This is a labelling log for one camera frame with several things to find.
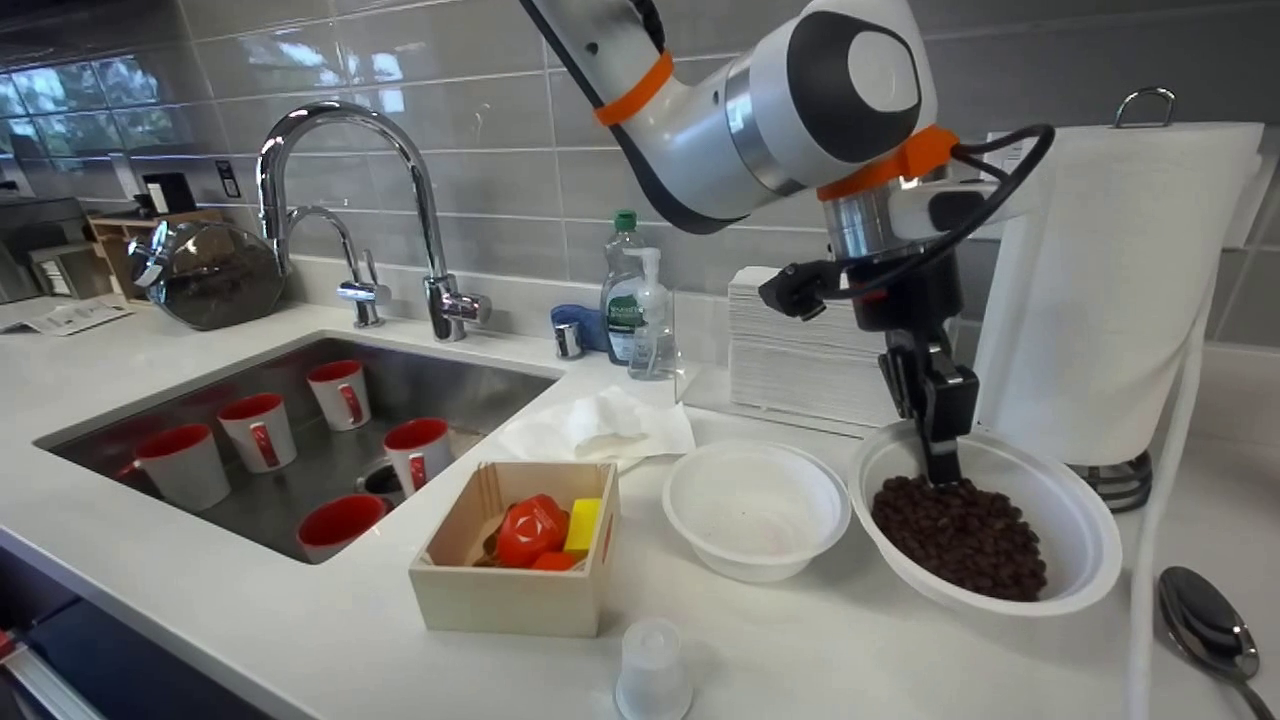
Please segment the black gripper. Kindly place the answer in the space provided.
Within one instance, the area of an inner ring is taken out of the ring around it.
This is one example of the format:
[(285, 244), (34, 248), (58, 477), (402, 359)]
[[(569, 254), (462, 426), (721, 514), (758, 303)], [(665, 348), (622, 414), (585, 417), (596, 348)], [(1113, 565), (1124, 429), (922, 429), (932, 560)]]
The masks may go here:
[(961, 482), (954, 439), (973, 433), (978, 380), (954, 365), (947, 320), (961, 313), (954, 258), (893, 258), (852, 266), (855, 324), (882, 336), (880, 377), (901, 422), (917, 422), (910, 377), (922, 380), (919, 444), (932, 483)]

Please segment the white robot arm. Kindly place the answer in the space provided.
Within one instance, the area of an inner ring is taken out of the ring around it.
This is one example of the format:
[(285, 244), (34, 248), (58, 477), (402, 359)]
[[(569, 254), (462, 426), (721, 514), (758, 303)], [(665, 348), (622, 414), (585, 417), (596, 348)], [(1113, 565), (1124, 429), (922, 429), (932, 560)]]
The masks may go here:
[(917, 433), (922, 477), (961, 477), (978, 380), (950, 356), (950, 248), (974, 195), (910, 211), (894, 188), (961, 158), (906, 0), (806, 0), (753, 53), (682, 86), (650, 0), (518, 0), (647, 204), (682, 234), (721, 234), (812, 192), (832, 254), (781, 267), (758, 299), (812, 320), (844, 299), (882, 342), (880, 373)]

